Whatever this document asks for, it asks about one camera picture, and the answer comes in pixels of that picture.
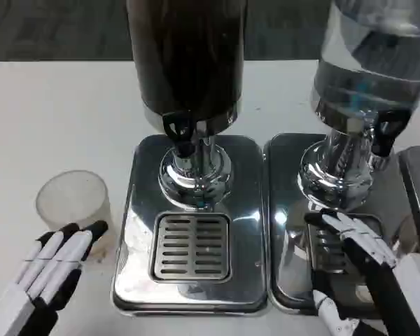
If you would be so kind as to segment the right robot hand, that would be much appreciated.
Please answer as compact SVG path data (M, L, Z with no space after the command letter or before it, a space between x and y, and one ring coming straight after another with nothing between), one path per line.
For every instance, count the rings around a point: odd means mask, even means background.
M420 335L420 253L397 258L368 225L340 211L322 209L306 213L304 220L339 237L342 251L365 280L387 335ZM326 272L314 270L311 281L316 313L331 335L380 335L348 316L335 300Z

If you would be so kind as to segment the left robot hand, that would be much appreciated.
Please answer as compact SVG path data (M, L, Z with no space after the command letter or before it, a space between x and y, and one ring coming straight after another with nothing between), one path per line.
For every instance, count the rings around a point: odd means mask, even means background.
M104 220L84 228L70 223L34 240L0 297L0 335L49 335L108 228Z

